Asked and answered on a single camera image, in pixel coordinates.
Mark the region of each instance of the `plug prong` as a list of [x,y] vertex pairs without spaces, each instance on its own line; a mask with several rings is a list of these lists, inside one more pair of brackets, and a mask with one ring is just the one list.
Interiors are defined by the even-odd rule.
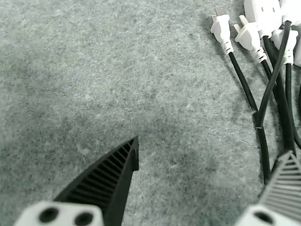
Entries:
[[238,24],[235,24],[234,28],[235,28],[235,30],[236,30],[237,33],[240,33],[241,27]]
[[222,16],[225,14],[224,10],[219,6],[215,7],[215,13],[217,16]]
[[240,15],[239,19],[240,19],[241,23],[243,24],[243,26],[245,26],[249,23],[249,21],[246,19],[245,15]]

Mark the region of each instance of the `black power cord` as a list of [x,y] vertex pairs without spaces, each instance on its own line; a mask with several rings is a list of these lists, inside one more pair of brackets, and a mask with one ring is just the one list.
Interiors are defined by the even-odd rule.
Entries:
[[[248,85],[248,82],[246,81],[246,78],[243,74],[243,72],[241,71],[239,64],[234,56],[234,54],[231,52],[229,53],[229,57],[231,59],[231,62],[233,64],[233,67],[236,71],[236,74],[239,78],[239,81],[244,89],[244,92],[246,94],[246,98],[249,102],[250,107],[255,111],[254,115],[253,115],[253,120],[254,123],[256,123],[256,118],[257,118],[257,113],[258,113],[258,107],[256,105],[256,102],[254,100],[254,97],[252,95],[252,92],[250,90],[250,87]],[[270,166],[269,166],[269,149],[268,149],[268,145],[267,145],[267,140],[266,140],[266,136],[265,136],[265,131],[264,128],[256,128],[257,131],[257,135],[258,135],[258,139],[259,139],[259,143],[260,143],[260,150],[261,150],[261,163],[262,163],[262,171],[263,171],[263,181],[264,184],[266,185],[269,178],[270,178]]]
[[262,128],[262,126],[263,126],[264,116],[265,116],[265,113],[266,113],[266,110],[267,110],[269,98],[272,94],[273,87],[275,85],[278,74],[280,72],[280,67],[282,65],[282,59],[283,59],[283,55],[284,55],[285,48],[286,48],[286,45],[287,45],[288,37],[289,37],[289,34],[290,34],[291,24],[292,24],[292,22],[290,22],[290,21],[286,21],[286,23],[285,23],[284,35],[283,35],[283,38],[282,38],[282,41],[281,41],[279,55],[278,55],[277,61],[276,61],[275,66],[274,66],[274,71],[272,73],[271,79],[268,83],[268,86],[267,86],[265,92],[264,92],[264,95],[263,95],[263,98],[262,98],[262,101],[261,101],[261,105],[260,105],[260,108],[259,108],[258,117],[257,117],[257,120],[256,120],[256,126],[258,128]]
[[290,114],[292,118],[292,124],[293,124],[293,135],[294,135],[294,140],[297,144],[297,146],[301,149],[301,139],[298,134],[298,131],[295,126],[295,122],[293,119],[293,109],[292,109],[292,65],[291,64],[286,64],[285,65],[285,96],[287,100],[288,107],[290,109]]
[[[274,44],[269,40],[268,36],[263,37],[264,46],[266,52],[269,56],[269,59],[273,66],[276,64],[277,58],[277,50]],[[268,79],[271,78],[271,71],[269,65],[266,61],[262,62],[262,66],[267,74]],[[288,106],[287,100],[285,98],[285,91],[283,87],[283,82],[281,78],[281,72],[279,72],[279,76],[277,77],[277,83],[273,88],[274,96],[277,102],[277,108],[279,111],[280,117],[280,124],[283,133],[283,143],[284,143],[284,150],[283,153],[279,153],[279,156],[283,155],[287,151],[292,150],[293,153],[296,155],[295,145],[294,145],[294,134],[293,134],[293,120],[290,114],[290,108]]]

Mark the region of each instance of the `gray carpet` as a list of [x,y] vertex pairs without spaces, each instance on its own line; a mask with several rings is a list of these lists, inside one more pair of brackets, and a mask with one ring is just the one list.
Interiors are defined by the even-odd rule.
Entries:
[[[230,226],[256,201],[252,111],[210,34],[214,6],[231,24],[244,12],[242,0],[0,0],[0,225],[136,135],[123,225]],[[233,45],[259,104],[263,70]]]

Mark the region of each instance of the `power plug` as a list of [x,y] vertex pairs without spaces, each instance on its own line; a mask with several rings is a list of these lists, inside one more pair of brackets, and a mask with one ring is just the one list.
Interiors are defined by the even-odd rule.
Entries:
[[281,9],[278,0],[245,0],[245,14],[249,22],[256,22],[260,38],[272,36],[282,24]]
[[256,60],[261,63],[267,59],[267,55],[261,47],[256,22],[249,23],[244,15],[240,15],[239,19],[243,24],[243,27],[241,28],[238,24],[234,25],[234,28],[238,33],[235,41],[239,42],[243,48],[249,50]]
[[221,44],[222,49],[226,55],[233,52],[232,43],[230,40],[230,16],[225,14],[222,8],[215,7],[216,15],[212,16],[211,33],[214,34],[216,40]]
[[280,0],[282,22],[291,21],[292,25],[301,24],[301,0]]
[[[298,34],[298,31],[290,31],[283,55],[283,64],[293,64],[293,49],[296,46]],[[280,49],[283,35],[284,30],[278,29],[273,32],[271,40],[274,42],[274,45],[278,50]]]

